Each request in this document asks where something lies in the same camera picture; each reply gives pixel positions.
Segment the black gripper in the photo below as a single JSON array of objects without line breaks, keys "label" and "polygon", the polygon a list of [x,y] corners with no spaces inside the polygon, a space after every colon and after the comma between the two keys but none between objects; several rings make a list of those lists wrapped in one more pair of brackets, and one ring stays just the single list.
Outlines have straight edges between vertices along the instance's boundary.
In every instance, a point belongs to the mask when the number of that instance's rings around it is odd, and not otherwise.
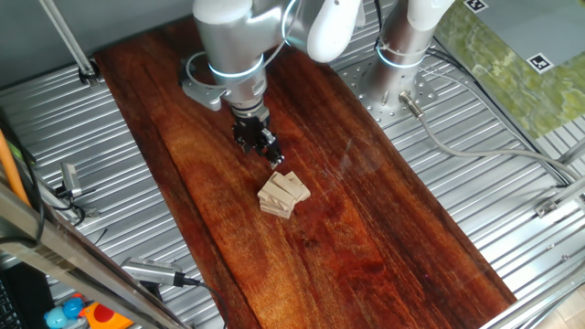
[{"label": "black gripper", "polygon": [[234,139],[244,154],[252,150],[263,152],[272,169],[284,161],[278,137],[269,130],[269,111],[233,111],[232,115],[235,119],[232,125]]}]

